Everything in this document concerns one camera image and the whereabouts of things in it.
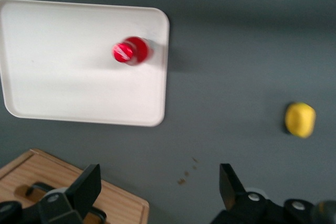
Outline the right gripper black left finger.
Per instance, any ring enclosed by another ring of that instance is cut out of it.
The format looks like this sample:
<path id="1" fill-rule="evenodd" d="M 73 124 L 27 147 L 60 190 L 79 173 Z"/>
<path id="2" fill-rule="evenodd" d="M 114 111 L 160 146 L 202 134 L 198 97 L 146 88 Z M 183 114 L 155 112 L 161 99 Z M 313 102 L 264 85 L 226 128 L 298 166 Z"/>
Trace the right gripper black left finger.
<path id="1" fill-rule="evenodd" d="M 1 223 L 84 223 L 88 213 L 102 220 L 102 211 L 93 206 L 100 192 L 100 165 L 91 164 L 68 188 L 53 189 L 30 207 L 1 202 Z"/>

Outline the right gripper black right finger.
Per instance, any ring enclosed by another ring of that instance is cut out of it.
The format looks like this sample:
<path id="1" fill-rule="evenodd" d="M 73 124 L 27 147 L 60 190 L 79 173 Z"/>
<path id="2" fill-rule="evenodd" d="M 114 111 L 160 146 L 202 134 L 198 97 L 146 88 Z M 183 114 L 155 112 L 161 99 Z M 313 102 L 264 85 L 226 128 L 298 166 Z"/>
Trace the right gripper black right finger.
<path id="1" fill-rule="evenodd" d="M 225 209 L 216 223 L 312 223 L 314 205 L 300 199 L 288 199 L 280 206 L 255 191 L 247 191 L 230 164 L 219 166 L 219 191 Z"/>

